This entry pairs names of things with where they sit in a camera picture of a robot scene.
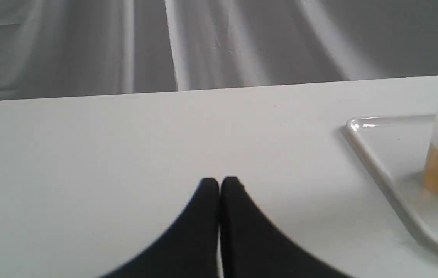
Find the white table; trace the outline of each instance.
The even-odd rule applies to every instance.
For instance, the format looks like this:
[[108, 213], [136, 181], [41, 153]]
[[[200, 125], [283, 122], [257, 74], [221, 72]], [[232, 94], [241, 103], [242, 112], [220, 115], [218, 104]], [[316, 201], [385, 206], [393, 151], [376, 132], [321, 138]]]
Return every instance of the white table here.
[[227, 175], [354, 277], [438, 277], [340, 130], [437, 105], [438, 77], [0, 102], [0, 277], [99, 276]]

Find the tabletop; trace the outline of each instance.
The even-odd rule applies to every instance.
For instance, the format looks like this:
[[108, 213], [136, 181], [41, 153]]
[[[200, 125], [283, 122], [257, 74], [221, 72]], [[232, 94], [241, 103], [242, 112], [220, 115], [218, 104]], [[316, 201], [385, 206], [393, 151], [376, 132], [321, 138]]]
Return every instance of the tabletop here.
[[438, 76], [0, 102], [0, 276], [100, 276], [157, 238], [201, 178], [238, 176], [331, 266], [437, 277], [438, 254], [341, 132], [356, 116], [437, 107]]

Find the plastic tray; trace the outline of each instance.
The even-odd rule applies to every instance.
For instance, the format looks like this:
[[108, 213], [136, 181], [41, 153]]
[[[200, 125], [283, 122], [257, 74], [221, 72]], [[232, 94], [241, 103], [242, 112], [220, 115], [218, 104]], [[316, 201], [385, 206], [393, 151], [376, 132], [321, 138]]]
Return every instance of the plastic tray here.
[[438, 195], [421, 183], [434, 115], [359, 117], [348, 139], [416, 239], [438, 250]]

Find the white tray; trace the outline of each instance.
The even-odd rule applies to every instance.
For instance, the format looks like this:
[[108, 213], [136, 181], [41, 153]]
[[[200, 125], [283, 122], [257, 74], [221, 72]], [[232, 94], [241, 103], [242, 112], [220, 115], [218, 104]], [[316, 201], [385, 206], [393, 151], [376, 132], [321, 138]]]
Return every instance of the white tray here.
[[434, 115], [353, 118], [348, 139], [408, 230], [438, 250], [438, 195], [421, 173]]

